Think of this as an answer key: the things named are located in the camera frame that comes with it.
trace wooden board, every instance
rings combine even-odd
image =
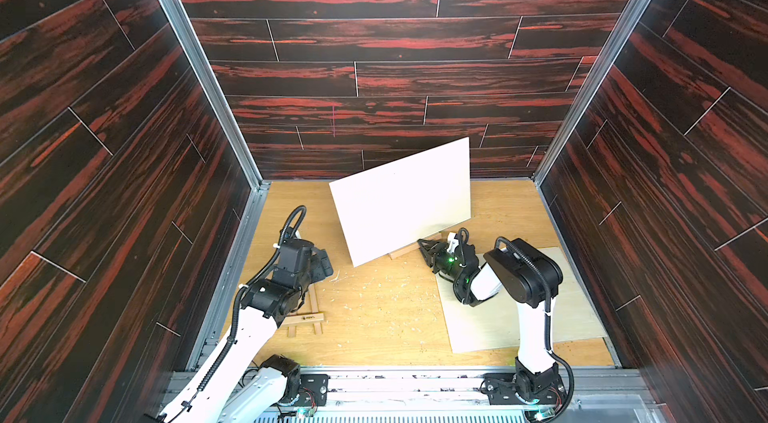
[[[478,249],[499,234],[533,246],[559,246],[549,217],[530,181],[473,181],[472,219],[462,226]],[[326,182],[273,182],[240,279],[245,282],[272,255],[288,214],[306,205],[303,238],[328,251],[335,274],[317,283],[325,320],[322,335],[302,325],[295,338],[275,333],[256,356],[274,354],[302,365],[511,365],[517,349],[454,354],[448,341],[435,276],[418,252],[392,261],[389,255],[357,268],[347,252]],[[572,365],[612,365],[602,339],[555,343]]]
[[[368,263],[470,218],[469,138],[329,186],[352,263]]]

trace black cable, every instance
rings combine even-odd
[[[509,251],[511,251],[514,255],[519,256],[523,263],[525,263],[531,269],[531,271],[533,271],[536,277],[541,280],[542,286],[544,287],[544,348],[547,350],[549,355],[552,356],[553,360],[557,361],[563,365],[563,367],[565,367],[565,371],[568,373],[568,393],[565,395],[565,401],[563,401],[560,409],[556,410],[554,416],[546,419],[547,422],[553,421],[555,418],[562,415],[563,411],[565,411],[568,405],[571,404],[571,399],[574,396],[574,373],[571,369],[571,365],[569,365],[566,360],[563,360],[557,356],[554,351],[552,351],[552,289],[549,287],[547,279],[533,263],[533,260],[530,256],[526,255],[523,251],[521,251],[520,248],[517,247],[517,245],[504,238],[503,236],[496,238],[496,247],[498,247],[499,242],[504,243],[504,245],[507,246],[507,249],[509,249]]]
[[[465,245],[469,243],[469,231],[466,228],[460,228],[456,236],[458,236],[459,243],[464,243]]]
[[[218,356],[216,356],[216,361],[208,368],[208,372],[206,372],[205,376],[202,380],[200,380],[200,384],[197,386],[197,391],[205,390],[205,387],[208,386],[208,382],[210,379],[214,377],[214,373],[217,369],[221,366],[222,361],[224,361],[224,358],[226,357],[226,354],[230,352],[230,348],[232,348],[232,345],[235,344],[235,338],[237,336],[237,323],[240,318],[240,301],[243,299],[243,295],[245,292],[248,291],[247,286],[241,286],[239,290],[237,290],[237,294],[235,295],[235,301],[232,303],[232,326],[230,327],[230,333],[226,337],[226,344],[221,349],[221,352]]]
[[[296,216],[299,217],[299,220],[296,222],[296,225],[291,228],[290,224]],[[250,280],[248,280],[248,283],[244,284],[240,287],[239,290],[237,290],[237,293],[235,294],[235,300],[232,303],[232,326],[230,327],[229,335],[226,337],[226,343],[224,344],[224,347],[221,349],[221,352],[218,354],[218,356],[216,356],[216,361],[214,361],[214,363],[210,366],[203,379],[200,380],[200,384],[197,386],[197,391],[192,396],[192,398],[187,401],[186,407],[170,421],[179,418],[179,415],[181,415],[184,410],[187,410],[190,407],[192,400],[195,399],[198,393],[200,393],[202,390],[205,390],[205,387],[208,386],[210,379],[214,377],[214,373],[216,373],[216,370],[221,366],[221,363],[224,361],[226,354],[230,352],[232,345],[235,344],[237,336],[237,323],[240,317],[240,303],[242,303],[243,296],[252,284],[262,279],[265,275],[269,274],[269,272],[272,270],[272,265],[275,263],[275,261],[277,261],[277,256],[280,255],[280,246],[283,245],[287,239],[291,239],[296,235],[296,231],[299,230],[299,226],[301,226],[305,216],[306,206],[303,205],[296,207],[291,212],[291,214],[286,219],[285,224],[283,224],[283,229],[280,230],[280,237],[277,240],[278,248],[275,249],[275,252],[270,258],[270,261],[268,261],[266,265],[264,265],[264,267],[258,271],[258,273],[256,273]]]
[[[298,306],[296,306],[293,310],[290,311],[290,313],[296,313],[299,311],[299,308],[301,308],[304,305],[304,300],[306,299],[306,292],[302,293],[301,295],[301,302]]]
[[[240,377],[240,387],[241,388],[245,388],[245,377],[248,376],[248,371],[258,371],[258,370],[259,370],[258,368],[248,368],[247,370],[245,370],[243,372],[243,376]]]

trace cable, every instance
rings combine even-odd
[[[217,369],[219,369],[222,361],[224,361],[226,354],[230,352],[230,348],[232,348],[232,345],[235,344],[235,338],[237,336],[237,323],[240,318],[240,301],[243,299],[243,295],[246,291],[248,291],[247,286],[241,286],[240,289],[237,290],[235,301],[232,303],[232,326],[230,327],[230,333],[226,336],[226,344],[221,349],[221,352],[218,354],[218,356],[216,356],[216,361],[214,361],[210,368],[208,368],[208,372],[206,372],[203,379],[200,380],[200,384],[197,386],[197,392],[205,390],[205,387],[208,386],[208,382],[214,377],[214,373]]]
[[[448,278],[448,277],[444,276],[444,275],[442,274],[442,272],[438,273],[438,274],[437,274],[437,276],[439,276],[439,277],[440,277],[440,278],[442,278],[442,279],[445,279],[447,282],[455,283],[455,282],[454,282],[452,279],[450,279],[450,278]]]
[[[292,228],[290,224],[296,216],[299,217],[299,220]],[[198,393],[200,393],[202,390],[205,390],[205,387],[208,386],[210,379],[214,377],[214,373],[216,373],[216,370],[219,369],[221,363],[226,357],[226,354],[230,352],[232,345],[234,345],[236,342],[237,326],[240,317],[240,303],[243,301],[243,296],[252,284],[262,279],[265,275],[269,274],[269,272],[272,270],[272,265],[274,265],[275,261],[277,261],[277,256],[280,255],[280,246],[283,245],[287,239],[291,239],[296,235],[296,231],[299,230],[299,226],[301,226],[305,216],[306,206],[303,205],[296,207],[291,212],[291,214],[286,219],[285,224],[283,224],[283,229],[280,230],[280,237],[277,239],[278,247],[275,248],[275,252],[273,253],[270,260],[266,263],[266,265],[264,265],[262,269],[260,269],[253,277],[251,277],[251,279],[248,280],[248,283],[244,284],[240,287],[239,290],[237,290],[237,293],[235,294],[235,300],[232,303],[232,325],[230,327],[230,333],[226,337],[226,343],[224,344],[224,347],[221,349],[221,352],[218,354],[218,356],[216,356],[216,361],[214,361],[214,363],[210,366],[203,379],[200,380],[200,384],[197,386],[197,391],[192,396],[192,398],[187,401],[185,408],[179,411],[179,413],[173,417],[173,419],[168,421],[168,423],[171,423],[176,418],[179,418],[179,415],[181,415],[184,410],[187,410],[191,406],[192,400],[195,399]]]
[[[296,215],[299,215],[299,221],[296,222],[296,225],[291,228],[290,224],[293,221],[293,219],[296,217]],[[246,286],[251,286],[255,282],[262,279],[264,276],[268,275],[270,271],[272,270],[272,265],[275,264],[275,261],[277,261],[277,256],[280,255],[280,246],[283,245],[283,243],[287,239],[293,238],[293,236],[296,235],[296,232],[299,230],[299,226],[301,226],[301,222],[304,221],[304,217],[306,216],[306,206],[298,206],[296,209],[294,209],[291,214],[286,219],[285,224],[283,224],[283,229],[280,230],[280,237],[277,239],[277,248],[275,248],[275,252],[272,254],[272,257],[262,269],[260,269],[254,276],[251,277],[251,279],[248,280],[248,283],[246,283]]]
[[[552,289],[549,287],[549,283],[547,283],[547,279],[544,277],[542,272],[536,267],[536,265],[533,263],[533,260],[530,256],[526,255],[523,251],[521,251],[520,248],[517,247],[513,242],[509,241],[508,239],[504,238],[503,236],[499,236],[496,238],[496,247],[498,247],[499,243],[504,243],[504,245],[507,246],[507,249],[509,249],[514,255],[517,255],[520,257],[520,259],[525,263],[531,271],[536,275],[537,278],[542,282],[542,286],[544,287],[544,348],[547,350],[550,356],[552,356],[552,359],[560,363],[564,368],[565,371],[568,373],[568,393],[565,395],[565,401],[563,401],[562,407],[560,409],[556,410],[554,413],[554,416],[552,418],[547,418],[545,421],[550,422],[553,421],[555,418],[559,417],[563,411],[568,407],[568,405],[571,404],[571,399],[574,396],[574,373],[571,369],[571,365],[567,363],[566,360],[563,360],[557,354],[552,351]]]
[[[296,313],[299,311],[299,308],[301,308],[304,305],[304,301],[306,300],[306,292],[302,293],[301,295],[301,302],[299,302],[299,305],[296,306],[293,310],[291,310],[291,313]]]

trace metal bracket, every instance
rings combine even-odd
[[[315,398],[315,406],[325,406],[328,401],[328,375],[312,374],[301,376],[301,388],[312,391]],[[294,406],[312,406],[310,398],[300,393],[299,400]]]

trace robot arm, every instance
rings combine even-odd
[[[288,399],[290,403],[296,395],[299,365],[289,359],[272,357],[264,362],[248,388],[227,403],[256,353],[285,317],[302,305],[310,284],[333,274],[324,250],[312,242],[294,238],[305,214],[304,206],[291,213],[270,261],[238,290],[232,326],[225,337],[184,390],[162,410],[157,421],[252,421],[281,399]],[[296,216],[300,218],[291,228],[290,223]],[[264,279],[270,272],[272,278]]]
[[[499,248],[500,243],[504,244],[503,248]],[[570,365],[552,350],[552,311],[558,285],[563,282],[563,273],[557,263],[520,238],[510,242],[499,237],[495,246],[484,255],[488,264],[483,270],[488,269],[498,278],[518,306],[520,349],[514,361],[512,381],[517,397],[525,403],[537,404],[551,390],[563,393],[565,388],[558,365],[564,366],[568,372],[569,388],[563,404],[548,413],[537,415],[539,420],[551,421],[568,407],[574,390]],[[490,283],[478,286],[481,291],[493,283],[490,275],[487,279]]]
[[[291,405],[298,398],[300,367],[280,356],[265,361],[245,389],[232,399],[230,395],[255,354],[280,327],[283,319],[301,306],[309,285],[333,273],[325,251],[294,237],[304,213],[306,208],[300,206],[288,218],[273,257],[237,292],[233,326],[226,337],[156,421],[252,421],[275,403]],[[298,214],[301,217],[291,228],[290,222]],[[514,388],[523,402],[535,405],[552,388],[560,393],[564,391],[558,373],[558,364],[563,365],[569,377],[564,403],[548,410],[549,413],[540,412],[535,416],[540,421],[551,421],[568,406],[574,389],[570,366],[552,351],[552,308],[558,285],[563,281],[562,272],[557,263],[525,241],[509,242],[504,238],[497,239],[496,248],[485,253],[488,263],[479,268],[474,246],[468,245],[468,232],[463,232],[454,243],[441,243],[445,247],[435,244],[439,242],[419,240],[422,254],[435,273],[451,272],[450,275],[456,278],[453,280],[454,292],[465,304],[479,304],[495,295],[502,286],[514,298],[521,335],[514,379],[494,383],[496,389],[498,385]],[[504,243],[504,247],[499,248],[499,243]],[[448,246],[452,246],[452,251],[448,251]],[[278,256],[280,261],[273,267]],[[272,278],[264,279],[269,273]],[[492,390],[490,383],[486,385],[484,382],[482,391]]]

